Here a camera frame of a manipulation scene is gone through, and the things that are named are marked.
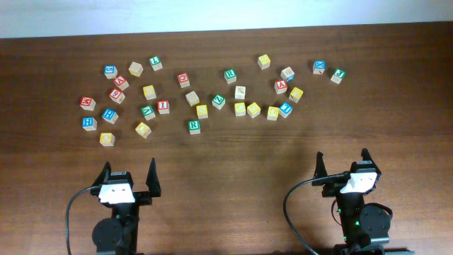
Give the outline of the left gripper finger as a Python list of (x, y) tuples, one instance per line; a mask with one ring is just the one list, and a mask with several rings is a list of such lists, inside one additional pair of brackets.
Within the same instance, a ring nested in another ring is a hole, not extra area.
[(110, 174), (111, 174), (111, 165), (110, 165), (110, 162), (107, 161), (105, 163), (102, 171), (100, 172), (100, 174), (98, 175), (96, 180), (93, 182), (92, 186), (100, 186), (100, 185), (104, 184), (105, 182), (108, 181)]
[(152, 158), (146, 179), (149, 195), (152, 198), (161, 197), (161, 186), (156, 172), (156, 160)]

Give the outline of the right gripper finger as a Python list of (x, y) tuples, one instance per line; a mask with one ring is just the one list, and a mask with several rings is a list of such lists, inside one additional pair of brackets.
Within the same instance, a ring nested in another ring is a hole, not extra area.
[(371, 154), (369, 153), (367, 148), (363, 148), (361, 151), (362, 161), (370, 161), (372, 164), (374, 163)]
[(317, 152), (316, 153), (316, 166), (314, 171), (314, 178), (319, 179), (323, 177), (327, 177), (326, 167), (323, 161), (323, 153)]

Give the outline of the red I block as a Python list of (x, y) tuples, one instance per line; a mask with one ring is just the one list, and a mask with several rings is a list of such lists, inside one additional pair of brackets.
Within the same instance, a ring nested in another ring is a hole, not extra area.
[(170, 106), (169, 106), (169, 102), (168, 101), (158, 101), (157, 102), (157, 108), (158, 108), (158, 112), (161, 115), (170, 113)]

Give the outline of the yellow C block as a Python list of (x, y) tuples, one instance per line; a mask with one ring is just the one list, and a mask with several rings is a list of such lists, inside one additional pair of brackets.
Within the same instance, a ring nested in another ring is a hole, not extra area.
[(244, 102), (239, 102), (234, 104), (235, 116), (244, 116), (246, 114), (246, 105)]

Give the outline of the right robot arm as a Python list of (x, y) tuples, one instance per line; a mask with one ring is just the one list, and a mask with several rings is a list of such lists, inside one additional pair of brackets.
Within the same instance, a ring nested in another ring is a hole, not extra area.
[(393, 211), (379, 203), (366, 203), (364, 197), (376, 188), (382, 175), (369, 151), (361, 151), (361, 160), (354, 161), (349, 171), (329, 175), (323, 153), (316, 154), (314, 186), (322, 186), (324, 198), (334, 197), (338, 206), (339, 224), (344, 244), (333, 248), (334, 254), (414, 254), (408, 249), (385, 249), (390, 242), (389, 230)]

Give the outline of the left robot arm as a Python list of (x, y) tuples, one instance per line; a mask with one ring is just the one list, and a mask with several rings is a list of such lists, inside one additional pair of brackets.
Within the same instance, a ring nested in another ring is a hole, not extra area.
[(97, 254), (136, 254), (139, 226), (139, 209), (152, 204), (153, 198), (161, 196), (161, 186), (156, 172), (156, 161), (151, 160), (146, 191), (134, 191), (132, 175), (128, 171), (114, 172), (109, 162), (92, 184), (91, 195), (112, 210), (96, 224), (92, 240)]

